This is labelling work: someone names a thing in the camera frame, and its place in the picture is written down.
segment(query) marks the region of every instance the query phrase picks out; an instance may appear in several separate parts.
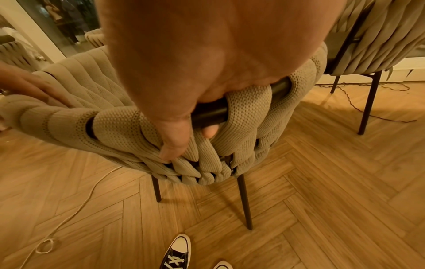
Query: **white cable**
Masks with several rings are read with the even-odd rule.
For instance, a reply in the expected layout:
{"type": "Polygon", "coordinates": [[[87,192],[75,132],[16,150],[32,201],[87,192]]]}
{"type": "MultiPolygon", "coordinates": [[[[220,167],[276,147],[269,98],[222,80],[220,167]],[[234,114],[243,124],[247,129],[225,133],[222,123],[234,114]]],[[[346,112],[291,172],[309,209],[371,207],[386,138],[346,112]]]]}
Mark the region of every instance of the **white cable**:
{"type": "Polygon", "coordinates": [[[100,183],[100,181],[104,180],[110,173],[118,170],[122,168],[122,166],[116,167],[114,169],[112,169],[111,171],[109,171],[106,175],[104,175],[99,181],[96,182],[96,184],[94,184],[92,190],[89,193],[89,196],[87,197],[87,199],[80,205],[80,207],[78,208],[77,211],[75,211],[74,214],[70,215],[69,217],[67,217],[64,221],[62,221],[58,226],[56,226],[56,228],[53,229],[53,231],[51,231],[45,238],[43,238],[43,240],[38,243],[37,246],[35,246],[35,248],[30,252],[30,254],[27,256],[27,258],[23,261],[23,264],[21,265],[21,267],[19,269],[22,269],[28,262],[28,260],[30,259],[30,257],[32,256],[32,254],[37,253],[37,254],[47,254],[50,251],[53,250],[53,245],[54,245],[54,240],[53,240],[53,235],[58,231],[58,229],[64,225],[65,223],[67,223],[68,221],[70,221],[73,217],[75,217],[80,211],[81,209],[83,209],[83,207],[85,206],[85,204],[87,204],[87,202],[90,200],[90,198],[92,197],[94,188],[96,188],[96,186],[100,183]],[[44,244],[44,243],[50,243],[50,249],[48,249],[47,251],[40,251],[39,247],[44,244]]]}

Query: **cable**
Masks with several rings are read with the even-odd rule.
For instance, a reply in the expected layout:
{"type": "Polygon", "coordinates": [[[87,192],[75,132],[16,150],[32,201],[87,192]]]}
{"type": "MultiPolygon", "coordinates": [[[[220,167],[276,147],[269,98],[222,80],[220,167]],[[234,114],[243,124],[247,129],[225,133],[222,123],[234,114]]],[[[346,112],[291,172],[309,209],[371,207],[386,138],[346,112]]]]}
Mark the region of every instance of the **cable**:
{"type": "Polygon", "coordinates": [[[90,198],[92,197],[93,191],[96,188],[96,186],[102,181],[104,180],[109,174],[111,174],[112,172],[118,170],[122,168],[122,166],[116,167],[114,169],[112,169],[111,171],[109,171],[106,175],[104,175],[99,181],[96,182],[96,184],[94,184],[92,190],[89,193],[89,196],[87,197],[87,199],[80,205],[80,207],[77,209],[77,211],[75,211],[74,214],[70,215],[69,217],[67,217],[64,221],[62,221],[58,226],[56,226],[56,228],[53,229],[53,231],[51,231],[45,238],[43,238],[43,240],[37,244],[37,246],[35,246],[35,248],[28,254],[27,258],[23,261],[23,264],[21,265],[21,267],[19,269],[22,269],[28,262],[28,260],[30,259],[30,257],[32,256],[32,254],[37,253],[37,254],[47,254],[50,251],[53,250],[53,245],[54,245],[54,240],[53,240],[53,235],[58,231],[58,229],[64,225],[65,223],[67,223],[68,221],[70,221],[71,219],[73,219],[80,211],[81,209],[83,209],[83,207],[87,204],[87,202],[90,200],[90,198]],[[39,250],[39,247],[44,244],[44,243],[49,243],[50,244],[50,248],[47,251],[41,251],[39,250]]]}
{"type": "MultiPolygon", "coordinates": [[[[357,110],[357,111],[360,111],[360,112],[364,113],[364,111],[363,111],[363,110],[361,110],[361,109],[357,108],[357,107],[356,107],[356,106],[355,106],[355,105],[351,102],[350,96],[349,96],[349,95],[348,95],[348,93],[347,93],[347,92],[346,92],[346,91],[342,88],[342,87],[345,87],[346,85],[348,85],[348,84],[347,84],[347,83],[340,83],[340,84],[338,84],[336,87],[345,93],[345,95],[347,96],[348,102],[350,103],[350,105],[351,105],[351,106],[352,106],[355,110],[357,110]]],[[[371,83],[359,83],[359,84],[355,84],[355,85],[358,85],[358,86],[371,86],[372,84],[371,84],[371,83]]],[[[317,87],[320,87],[320,88],[332,88],[332,86],[331,86],[331,85],[316,85],[316,86],[317,86],[317,87]]],[[[400,92],[406,92],[406,91],[410,90],[410,87],[409,87],[409,86],[407,86],[407,85],[405,85],[405,84],[403,84],[403,83],[399,83],[399,82],[386,82],[386,83],[380,83],[380,84],[379,84],[379,87],[381,87],[381,88],[385,88],[385,89],[394,90],[394,91],[400,91],[400,92]],[[386,84],[399,84],[399,85],[403,85],[403,86],[405,86],[406,88],[405,88],[405,89],[403,89],[403,90],[400,90],[400,89],[394,89],[394,88],[391,88],[391,87],[385,87],[385,86],[383,86],[383,85],[386,85],[386,84]]],[[[387,118],[382,118],[382,117],[379,117],[379,116],[375,116],[375,115],[372,115],[372,114],[370,114],[369,116],[370,116],[370,117],[374,117],[374,118],[378,118],[378,119],[381,119],[381,120],[384,120],[384,121],[392,121],[392,122],[410,123],[410,122],[415,122],[415,121],[417,121],[417,120],[411,120],[411,121],[392,120],[392,119],[387,119],[387,118]]]]}

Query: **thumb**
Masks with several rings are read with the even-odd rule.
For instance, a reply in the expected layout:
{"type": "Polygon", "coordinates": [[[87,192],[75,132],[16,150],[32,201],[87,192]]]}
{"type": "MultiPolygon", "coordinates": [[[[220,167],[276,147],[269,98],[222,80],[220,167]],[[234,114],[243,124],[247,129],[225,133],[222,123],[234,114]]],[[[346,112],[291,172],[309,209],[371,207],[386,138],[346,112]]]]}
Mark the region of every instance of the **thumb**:
{"type": "Polygon", "coordinates": [[[159,157],[165,161],[185,153],[190,140],[192,124],[189,117],[176,121],[153,122],[164,141],[159,157]]]}

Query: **shoe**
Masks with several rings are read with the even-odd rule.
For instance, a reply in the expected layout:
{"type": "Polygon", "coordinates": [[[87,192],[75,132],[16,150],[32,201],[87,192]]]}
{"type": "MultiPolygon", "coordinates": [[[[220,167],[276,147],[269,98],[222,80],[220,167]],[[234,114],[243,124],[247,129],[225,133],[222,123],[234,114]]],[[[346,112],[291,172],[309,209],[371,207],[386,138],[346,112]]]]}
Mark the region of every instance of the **shoe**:
{"type": "Polygon", "coordinates": [[[179,234],[165,253],[159,269],[187,269],[191,251],[189,236],[179,234]]]}
{"type": "Polygon", "coordinates": [[[214,269],[233,269],[233,267],[226,261],[220,261],[214,269]]]}

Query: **hand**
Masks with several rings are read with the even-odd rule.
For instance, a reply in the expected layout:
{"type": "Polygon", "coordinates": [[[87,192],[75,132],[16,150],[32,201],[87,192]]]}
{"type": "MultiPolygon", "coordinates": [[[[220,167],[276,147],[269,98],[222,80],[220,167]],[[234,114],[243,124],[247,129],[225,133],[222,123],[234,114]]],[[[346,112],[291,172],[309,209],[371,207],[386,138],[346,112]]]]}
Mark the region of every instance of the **hand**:
{"type": "Polygon", "coordinates": [[[67,107],[73,107],[65,95],[40,77],[15,66],[0,62],[0,89],[11,94],[22,94],[45,103],[49,98],[56,99],[67,107]]]}

